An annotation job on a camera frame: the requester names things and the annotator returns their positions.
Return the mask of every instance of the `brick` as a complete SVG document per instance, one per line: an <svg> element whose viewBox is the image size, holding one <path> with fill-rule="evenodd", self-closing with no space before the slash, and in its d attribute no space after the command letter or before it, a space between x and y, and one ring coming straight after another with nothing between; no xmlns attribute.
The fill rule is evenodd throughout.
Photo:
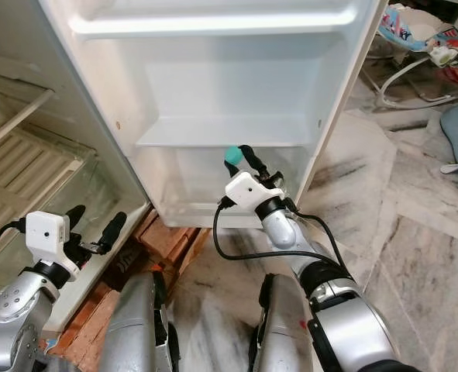
<svg viewBox="0 0 458 372"><path fill-rule="evenodd" d="M165 259L187 231L187 227L167 227L161 219L155 219L140 237L140 241L150 252L154 252Z"/></svg>
<svg viewBox="0 0 458 372"><path fill-rule="evenodd" d="M173 265L175 265L177 261L186 254L189 246L195 240L197 232L198 232L198 229L194 227L188 229L188 231L186 231L184 236L182 236L181 240L179 240L176 246L168 254L167 260L169 260Z"/></svg>
<svg viewBox="0 0 458 372"><path fill-rule="evenodd" d="M181 267L179 268L179 276L182 275L189 264L198 256L205 248L205 242L210 235L211 229L200 229L195 240L189 247L185 258L182 261Z"/></svg>
<svg viewBox="0 0 458 372"><path fill-rule="evenodd" d="M155 219L158 217L158 212L156 209L151 209L144 217L143 221L136 227L134 232L132 233L132 238L134 238L137 242L141 241L141 235L144 234L146 229L151 226Z"/></svg>
<svg viewBox="0 0 458 372"><path fill-rule="evenodd" d="M113 310L117 301L119 300L120 293L117 291L110 291L99 303L93 311L87 322L81 328L72 344L65 351L65 359L74 364L79 365L85 358L89 346L93 342L100 342L98 338L102 329L106 330L110 318L112 317Z"/></svg>
<svg viewBox="0 0 458 372"><path fill-rule="evenodd" d="M65 332L61 335L58 344L48 351L49 354L60 356L65 354L65 350L69 347L72 341L74 341L88 318L110 291L111 288L107 284L102 281L98 282L93 291L84 300L81 308L77 311L76 315L65 329Z"/></svg>
<svg viewBox="0 0 458 372"><path fill-rule="evenodd" d="M87 353L78 365L82 372L98 372L99 358L105 343L106 331L107 327L103 327L91 345L88 346Z"/></svg>

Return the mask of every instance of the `door shelf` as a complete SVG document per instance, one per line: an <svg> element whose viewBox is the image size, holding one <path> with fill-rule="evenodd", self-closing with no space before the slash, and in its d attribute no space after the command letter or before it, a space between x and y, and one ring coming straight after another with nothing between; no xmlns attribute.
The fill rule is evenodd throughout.
<svg viewBox="0 0 458 372"><path fill-rule="evenodd" d="M350 24L356 9L347 3L329 9L268 6L266 9L226 6L180 11L170 9L110 8L93 19L74 14L69 27L87 39L122 39L158 36L231 36L284 33L329 33Z"/></svg>
<svg viewBox="0 0 458 372"><path fill-rule="evenodd" d="M304 117L220 116L192 118L160 117L136 142L137 147L289 147L310 142Z"/></svg>

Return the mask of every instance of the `colorful fabric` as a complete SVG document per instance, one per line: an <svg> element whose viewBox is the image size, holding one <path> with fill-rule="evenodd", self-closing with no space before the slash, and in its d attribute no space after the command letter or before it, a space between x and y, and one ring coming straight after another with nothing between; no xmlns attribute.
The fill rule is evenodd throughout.
<svg viewBox="0 0 458 372"><path fill-rule="evenodd" d="M438 47L445 45L449 48L458 48L458 29L451 26L449 29L434 35L433 39Z"/></svg>
<svg viewBox="0 0 458 372"><path fill-rule="evenodd" d="M402 21L399 10L394 6L385 9L378 31L387 40L402 45L406 49L415 52L427 49L427 40L416 40L413 37L409 25Z"/></svg>

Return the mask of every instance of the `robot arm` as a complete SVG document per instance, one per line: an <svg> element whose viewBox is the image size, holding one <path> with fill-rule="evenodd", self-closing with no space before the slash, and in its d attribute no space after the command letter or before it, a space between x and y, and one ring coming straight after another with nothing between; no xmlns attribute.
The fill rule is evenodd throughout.
<svg viewBox="0 0 458 372"><path fill-rule="evenodd" d="M240 146L239 150L239 156L234 156L237 149L232 148L231 156L226 157L225 166L229 168L232 180L226 186L226 196L222 199L219 209L237 204L246 210L255 211L268 236L272 250L281 252L280 255L285 255L286 252L293 253L286 259L306 294L312 313L312 320L308 322L308 331L311 333L313 346L323 370L327 372L417 371L413 367L398 362L397 351L391 342L384 321L364 297L346 269L326 224L315 216L300 214L292 200L285 198L284 192L275 187L274 182L282 178L280 172L270 176L267 167L256 157L250 147ZM258 172L255 177L237 169L236 165L243 157ZM331 258L324 247L305 235L306 228L301 224L298 216L312 217L325 227L336 251L338 263ZM297 251L303 254L314 253L315 257L299 256L296 254ZM263 285L260 294L264 322L260 323L258 333L264 329L272 335L258 337L257 349L260 355L256 357L254 364L255 370L258 371L274 370L277 363L275 356L278 363L283 363L283 370L285 368L309 370L310 363L302 360L303 356L310 355L309 350L303 351L306 350L306 342L297 341L299 337L296 335L299 332L293 326L301 322L302 310L300 306L295 305L290 311L288 306L282 308L282 304L275 301L276 298L287 298L286 302L292 303L298 296L290 289L289 280L282 277L282 275L273 277L271 290L269 285L266 287ZM282 319L287 319L287 322L282 323ZM274 327L278 328L278 332L272 331ZM298 349L301 348L301 351L282 353L290 338L294 340Z"/></svg>
<svg viewBox="0 0 458 372"><path fill-rule="evenodd" d="M84 214L79 205L66 215L31 212L25 220L26 245L36 264L0 290L0 371L31 371L40 332L59 290L74 281L93 253L107 253L119 236L126 214L119 212L97 243L82 243L71 232Z"/></svg>

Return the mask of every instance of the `refrigerator door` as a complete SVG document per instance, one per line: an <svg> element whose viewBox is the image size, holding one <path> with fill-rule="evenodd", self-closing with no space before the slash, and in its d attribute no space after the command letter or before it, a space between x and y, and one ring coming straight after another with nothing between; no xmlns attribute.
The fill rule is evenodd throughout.
<svg viewBox="0 0 458 372"><path fill-rule="evenodd" d="M248 144L298 202L384 0L39 0L150 200L210 226L229 146ZM258 226L237 207L221 224Z"/></svg>
<svg viewBox="0 0 458 372"><path fill-rule="evenodd" d="M149 202L33 0L0 0L0 131L0 227L29 211L64 214L84 204L74 232L92 242L118 211L128 215L112 251L62 288L44 328L55 336ZM24 239L7 232L0 240L0 289L33 265Z"/></svg>

